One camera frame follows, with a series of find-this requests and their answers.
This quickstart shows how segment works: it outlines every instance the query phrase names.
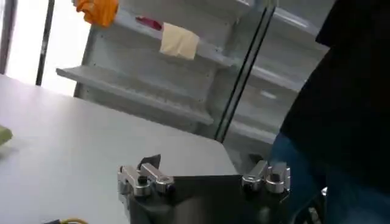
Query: metal lever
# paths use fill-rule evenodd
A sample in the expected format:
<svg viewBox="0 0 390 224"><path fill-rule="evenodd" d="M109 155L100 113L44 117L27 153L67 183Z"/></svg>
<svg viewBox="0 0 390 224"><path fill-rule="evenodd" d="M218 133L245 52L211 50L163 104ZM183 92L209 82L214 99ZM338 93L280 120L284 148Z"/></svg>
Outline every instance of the metal lever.
<svg viewBox="0 0 390 224"><path fill-rule="evenodd" d="M166 176L161 173L158 169L152 166L150 163L144 163L140 167L140 172L150 178L156 187L156 191L162 194L166 194L173 190L174 179L173 177Z"/></svg>
<svg viewBox="0 0 390 224"><path fill-rule="evenodd" d="M256 166L242 178L242 185L249 186L252 191L258 191L261 186L261 182L266 175L268 169L268 162L260 160Z"/></svg>
<svg viewBox="0 0 390 224"><path fill-rule="evenodd" d="M290 168L286 163L276 163L269 168L266 187L269 192L281 194L290 189Z"/></svg>
<svg viewBox="0 0 390 224"><path fill-rule="evenodd" d="M132 166L121 166L118 172L118 191L121 195L148 196L151 184L147 177L140 175Z"/></svg>

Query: white shelving unit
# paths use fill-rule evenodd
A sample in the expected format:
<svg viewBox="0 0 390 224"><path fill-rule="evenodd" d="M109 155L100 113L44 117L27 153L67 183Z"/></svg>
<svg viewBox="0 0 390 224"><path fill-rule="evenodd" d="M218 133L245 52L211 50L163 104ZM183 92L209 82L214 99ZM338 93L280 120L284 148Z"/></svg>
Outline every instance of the white shelving unit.
<svg viewBox="0 0 390 224"><path fill-rule="evenodd" d="M228 131L226 147L239 154L269 154L297 93L327 51L315 36L333 0L279 3ZM82 66L57 73L78 82L77 97L212 138L265 4L119 0L110 27L92 26ZM137 16L197 34L195 59L159 53L162 30Z"/></svg>

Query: person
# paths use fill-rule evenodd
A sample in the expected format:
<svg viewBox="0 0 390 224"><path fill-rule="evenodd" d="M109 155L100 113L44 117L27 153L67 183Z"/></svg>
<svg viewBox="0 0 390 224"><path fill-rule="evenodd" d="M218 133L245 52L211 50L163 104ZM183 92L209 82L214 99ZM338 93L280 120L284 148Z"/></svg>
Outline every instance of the person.
<svg viewBox="0 0 390 224"><path fill-rule="evenodd" d="M291 168L291 220L327 186L326 224L390 223L389 5L338 0L316 38L329 50L271 153Z"/></svg>

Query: orange glove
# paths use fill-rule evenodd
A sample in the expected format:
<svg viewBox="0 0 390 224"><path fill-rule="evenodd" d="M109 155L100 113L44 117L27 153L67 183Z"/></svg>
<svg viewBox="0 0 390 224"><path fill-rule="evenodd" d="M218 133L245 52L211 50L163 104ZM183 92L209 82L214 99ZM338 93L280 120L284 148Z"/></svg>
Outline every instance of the orange glove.
<svg viewBox="0 0 390 224"><path fill-rule="evenodd" d="M76 11L84 12L84 20L108 27L118 11L118 0L78 0Z"/></svg>

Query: white table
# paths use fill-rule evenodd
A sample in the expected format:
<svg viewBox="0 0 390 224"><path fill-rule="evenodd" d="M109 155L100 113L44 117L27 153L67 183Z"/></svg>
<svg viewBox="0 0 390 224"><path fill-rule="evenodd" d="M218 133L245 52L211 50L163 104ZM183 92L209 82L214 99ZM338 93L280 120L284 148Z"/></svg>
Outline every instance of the white table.
<svg viewBox="0 0 390 224"><path fill-rule="evenodd" d="M128 224L116 172L161 153L169 175L235 174L224 147L0 75L0 124L14 137L0 147L0 223L79 217Z"/></svg>

